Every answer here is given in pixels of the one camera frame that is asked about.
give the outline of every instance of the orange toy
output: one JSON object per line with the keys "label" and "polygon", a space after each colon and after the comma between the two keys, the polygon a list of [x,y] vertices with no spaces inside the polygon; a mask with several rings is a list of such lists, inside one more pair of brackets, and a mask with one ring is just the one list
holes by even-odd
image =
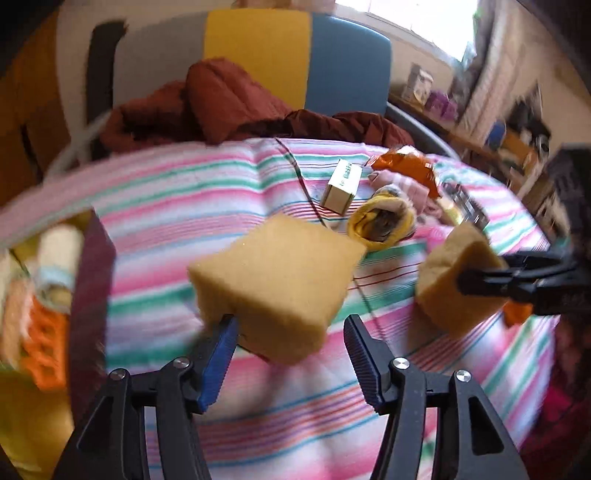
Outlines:
{"label": "orange toy", "polygon": [[45,308],[35,297],[30,316],[30,338],[22,342],[28,356],[21,365],[40,390],[62,390],[66,387],[68,317]]}
{"label": "orange toy", "polygon": [[388,150],[385,154],[371,157],[365,164],[374,170],[390,170],[410,177],[429,189],[429,198],[440,197],[435,183],[433,164],[414,147]]}

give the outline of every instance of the metal screw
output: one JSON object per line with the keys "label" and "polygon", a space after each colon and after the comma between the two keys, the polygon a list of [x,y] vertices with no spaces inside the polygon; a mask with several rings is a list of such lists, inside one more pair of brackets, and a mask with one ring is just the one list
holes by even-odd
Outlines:
{"label": "metal screw", "polygon": [[187,368],[189,366],[189,363],[189,359],[186,356],[179,356],[178,358],[175,358],[173,360],[174,367],[178,368],[179,370]]}
{"label": "metal screw", "polygon": [[456,372],[456,378],[460,382],[469,382],[472,379],[472,374],[468,370],[458,370]]}
{"label": "metal screw", "polygon": [[121,380],[125,376],[125,369],[124,368],[115,368],[110,374],[109,378],[111,380]]}
{"label": "metal screw", "polygon": [[403,356],[398,356],[394,360],[392,360],[394,367],[398,368],[399,370],[406,370],[410,367],[410,362],[406,360]]}

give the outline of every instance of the purple container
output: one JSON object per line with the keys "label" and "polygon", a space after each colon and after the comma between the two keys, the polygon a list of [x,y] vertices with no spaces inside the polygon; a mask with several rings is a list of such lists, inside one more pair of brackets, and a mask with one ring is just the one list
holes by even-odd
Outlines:
{"label": "purple container", "polygon": [[457,103],[448,100],[445,110],[441,113],[441,118],[446,121],[454,122],[457,117]]}
{"label": "purple container", "polygon": [[436,117],[440,117],[446,110],[448,103],[449,99],[447,98],[447,95],[440,90],[435,90],[434,92],[431,92],[431,95],[429,95],[429,98],[427,99],[427,103],[425,103],[425,111]]}

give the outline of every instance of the window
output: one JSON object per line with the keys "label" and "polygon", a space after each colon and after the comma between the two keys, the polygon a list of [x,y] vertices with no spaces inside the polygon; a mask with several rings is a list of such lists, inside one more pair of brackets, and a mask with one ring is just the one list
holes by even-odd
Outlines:
{"label": "window", "polygon": [[474,38],[478,0],[336,0],[339,5],[381,17],[462,60]]}

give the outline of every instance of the black clamp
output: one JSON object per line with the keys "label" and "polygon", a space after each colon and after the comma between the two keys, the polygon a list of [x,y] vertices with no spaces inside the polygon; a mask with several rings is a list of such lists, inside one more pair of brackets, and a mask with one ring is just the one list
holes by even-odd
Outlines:
{"label": "black clamp", "polygon": [[433,480],[527,480],[509,433],[469,372],[423,372],[372,338],[358,315],[344,325],[345,345],[365,397],[389,415],[372,480],[414,480],[427,408],[437,408]]}
{"label": "black clamp", "polygon": [[531,303],[536,315],[591,312],[591,266],[562,252],[504,255],[506,270],[466,270],[457,279],[464,295],[508,297]]}
{"label": "black clamp", "polygon": [[216,401],[237,341],[237,321],[226,315],[188,357],[139,375],[113,370],[76,426],[53,480],[150,480],[144,407],[156,407],[164,478],[210,480],[192,417]]}

